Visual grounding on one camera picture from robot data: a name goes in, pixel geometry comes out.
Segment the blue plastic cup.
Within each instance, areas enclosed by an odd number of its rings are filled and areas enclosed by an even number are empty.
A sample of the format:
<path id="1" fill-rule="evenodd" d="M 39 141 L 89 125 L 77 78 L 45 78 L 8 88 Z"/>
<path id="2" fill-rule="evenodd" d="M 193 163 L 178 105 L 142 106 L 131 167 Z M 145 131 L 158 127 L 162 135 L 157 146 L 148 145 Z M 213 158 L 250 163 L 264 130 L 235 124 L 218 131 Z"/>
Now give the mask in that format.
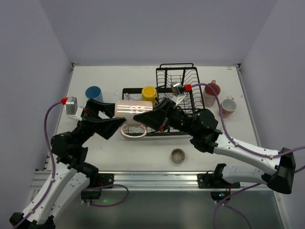
<path id="1" fill-rule="evenodd" d="M 103 102 L 102 90 L 98 86 L 90 86 L 85 91 L 85 96 L 87 99 L 93 99 L 98 102 Z"/>

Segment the aluminium mounting rail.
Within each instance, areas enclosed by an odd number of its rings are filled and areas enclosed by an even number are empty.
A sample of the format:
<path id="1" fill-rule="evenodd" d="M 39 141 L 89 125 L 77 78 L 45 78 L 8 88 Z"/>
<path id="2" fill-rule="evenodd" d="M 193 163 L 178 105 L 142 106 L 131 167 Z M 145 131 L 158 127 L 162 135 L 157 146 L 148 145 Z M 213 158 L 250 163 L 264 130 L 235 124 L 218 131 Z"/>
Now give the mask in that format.
<path id="1" fill-rule="evenodd" d="M 198 190 L 197 174 L 204 172 L 99 172 L 114 174 L 114 184 L 126 186 L 129 190 L 138 191 L 178 191 Z M 239 182 L 241 187 L 248 187 L 251 184 L 264 181 L 261 179 L 261 172 L 257 169 L 254 171 L 242 171 L 239 167 L 229 168 L 224 173 L 223 179 L 229 183 Z"/>

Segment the pink floral mug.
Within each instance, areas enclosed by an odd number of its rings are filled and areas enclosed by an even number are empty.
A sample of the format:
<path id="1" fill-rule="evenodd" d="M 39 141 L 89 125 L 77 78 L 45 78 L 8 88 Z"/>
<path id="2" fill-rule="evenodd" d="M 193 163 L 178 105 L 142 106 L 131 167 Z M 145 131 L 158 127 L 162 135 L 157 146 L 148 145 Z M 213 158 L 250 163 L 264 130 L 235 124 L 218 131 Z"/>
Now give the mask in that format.
<path id="1" fill-rule="evenodd" d="M 216 101 L 216 95 L 219 95 L 221 92 L 220 86 L 216 83 L 216 80 L 212 80 L 204 88 L 203 92 L 203 103 L 206 107 L 211 107 Z"/>

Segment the dusty pink faceted mug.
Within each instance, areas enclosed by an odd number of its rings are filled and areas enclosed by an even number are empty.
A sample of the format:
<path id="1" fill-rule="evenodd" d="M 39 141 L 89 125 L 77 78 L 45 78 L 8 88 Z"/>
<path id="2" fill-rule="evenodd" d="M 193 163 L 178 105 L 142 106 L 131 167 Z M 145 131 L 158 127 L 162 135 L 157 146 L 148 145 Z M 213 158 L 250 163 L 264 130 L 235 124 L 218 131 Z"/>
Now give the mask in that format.
<path id="1" fill-rule="evenodd" d="M 221 111 L 220 114 L 223 118 L 230 116 L 237 108 L 236 102 L 234 99 L 224 99 L 221 102 Z"/>

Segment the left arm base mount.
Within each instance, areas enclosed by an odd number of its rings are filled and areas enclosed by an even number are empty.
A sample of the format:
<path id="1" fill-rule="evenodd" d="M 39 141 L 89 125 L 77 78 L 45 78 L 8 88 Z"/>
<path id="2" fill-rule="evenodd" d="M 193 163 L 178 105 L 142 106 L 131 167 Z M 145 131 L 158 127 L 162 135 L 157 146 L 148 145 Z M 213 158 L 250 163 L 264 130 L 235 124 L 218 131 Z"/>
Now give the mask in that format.
<path id="1" fill-rule="evenodd" d="M 101 197 L 101 189 L 93 189 L 94 187 L 102 187 L 112 185 L 114 181 L 114 174 L 112 173 L 98 173 L 93 182 L 90 182 L 81 192 L 81 199 L 92 203 L 93 200 L 98 200 Z"/>

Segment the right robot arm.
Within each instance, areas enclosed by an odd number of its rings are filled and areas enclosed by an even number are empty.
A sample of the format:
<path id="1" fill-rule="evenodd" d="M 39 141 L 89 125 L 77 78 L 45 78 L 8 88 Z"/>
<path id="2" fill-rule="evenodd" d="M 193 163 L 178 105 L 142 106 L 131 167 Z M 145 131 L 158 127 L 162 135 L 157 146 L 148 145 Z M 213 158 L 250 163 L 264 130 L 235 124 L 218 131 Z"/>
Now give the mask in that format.
<path id="1" fill-rule="evenodd" d="M 249 165 L 241 173 L 237 168 L 218 165 L 214 171 L 217 179 L 226 183 L 265 184 L 282 194 L 292 192 L 296 167 L 292 150 L 285 147 L 280 151 L 266 149 L 231 138 L 225 131 L 217 129 L 218 122 L 208 109 L 187 115 L 166 98 L 151 111 L 136 114 L 134 120 L 159 132 L 171 127 L 190 135 L 191 144 L 200 152 L 232 157 Z"/>

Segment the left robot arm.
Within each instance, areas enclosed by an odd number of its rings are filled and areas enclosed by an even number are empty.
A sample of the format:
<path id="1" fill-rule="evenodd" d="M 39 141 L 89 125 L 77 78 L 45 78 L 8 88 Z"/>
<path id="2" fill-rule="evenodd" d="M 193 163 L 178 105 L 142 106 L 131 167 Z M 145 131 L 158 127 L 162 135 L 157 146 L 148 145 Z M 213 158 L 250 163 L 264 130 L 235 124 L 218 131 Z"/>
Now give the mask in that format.
<path id="1" fill-rule="evenodd" d="M 112 188 L 103 183 L 97 167 L 86 163 L 88 148 L 83 144 L 94 134 L 108 140 L 126 121 L 115 117 L 115 103 L 90 99 L 81 110 L 80 120 L 71 132 L 48 139 L 52 171 L 36 197 L 22 211 L 15 212 L 10 223 L 15 229 L 54 229 L 55 221 L 70 202 L 82 191 Z"/>

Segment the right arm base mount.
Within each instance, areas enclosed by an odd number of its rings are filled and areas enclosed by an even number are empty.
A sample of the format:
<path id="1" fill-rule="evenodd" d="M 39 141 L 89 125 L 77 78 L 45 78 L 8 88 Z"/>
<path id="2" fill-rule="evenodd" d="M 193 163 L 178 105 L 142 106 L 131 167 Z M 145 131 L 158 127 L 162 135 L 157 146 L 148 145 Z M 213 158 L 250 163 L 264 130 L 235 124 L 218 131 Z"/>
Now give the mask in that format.
<path id="1" fill-rule="evenodd" d="M 211 191 L 211 198 L 219 202 L 231 194 L 231 189 L 239 189 L 239 182 L 229 183 L 223 179 L 223 171 L 226 168 L 225 163 L 218 164 L 214 171 L 208 170 L 204 173 L 197 174 L 198 188 L 217 189 L 220 191 Z"/>

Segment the tall beige pink mug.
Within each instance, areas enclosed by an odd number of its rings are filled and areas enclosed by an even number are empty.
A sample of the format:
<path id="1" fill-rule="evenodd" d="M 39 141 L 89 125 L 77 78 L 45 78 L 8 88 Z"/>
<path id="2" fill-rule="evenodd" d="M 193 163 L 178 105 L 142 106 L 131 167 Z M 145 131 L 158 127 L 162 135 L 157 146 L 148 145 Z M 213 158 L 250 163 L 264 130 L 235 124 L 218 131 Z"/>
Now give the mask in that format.
<path id="1" fill-rule="evenodd" d="M 153 104 L 150 101 L 142 100 L 119 100 L 115 103 L 114 117 L 123 117 L 126 120 L 120 127 L 121 136 L 126 139 L 138 140 L 144 138 L 147 135 L 147 126 L 135 121 L 133 118 L 135 115 L 140 115 L 148 111 L 153 110 Z M 137 136 L 132 136 L 126 134 L 124 129 L 127 127 L 141 128 L 141 134 Z"/>

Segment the yellow mug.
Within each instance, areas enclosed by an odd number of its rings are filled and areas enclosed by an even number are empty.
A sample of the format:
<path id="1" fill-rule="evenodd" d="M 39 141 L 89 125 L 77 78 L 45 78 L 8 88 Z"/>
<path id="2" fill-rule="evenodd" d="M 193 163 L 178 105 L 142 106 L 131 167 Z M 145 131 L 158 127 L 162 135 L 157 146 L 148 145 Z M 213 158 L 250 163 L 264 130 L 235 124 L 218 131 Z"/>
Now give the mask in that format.
<path id="1" fill-rule="evenodd" d="M 142 88 L 142 101 L 152 102 L 153 105 L 157 104 L 157 90 L 153 86 L 146 86 Z"/>

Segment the speckled small ceramic cup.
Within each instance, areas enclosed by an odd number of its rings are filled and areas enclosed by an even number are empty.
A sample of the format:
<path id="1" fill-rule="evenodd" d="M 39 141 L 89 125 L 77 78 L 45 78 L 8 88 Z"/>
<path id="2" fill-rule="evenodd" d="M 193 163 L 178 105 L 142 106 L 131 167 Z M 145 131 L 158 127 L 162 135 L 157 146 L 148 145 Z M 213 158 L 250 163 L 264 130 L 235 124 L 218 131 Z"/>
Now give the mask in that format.
<path id="1" fill-rule="evenodd" d="M 182 163 L 185 157 L 185 152 L 180 148 L 176 148 L 171 152 L 171 161 L 175 164 Z"/>

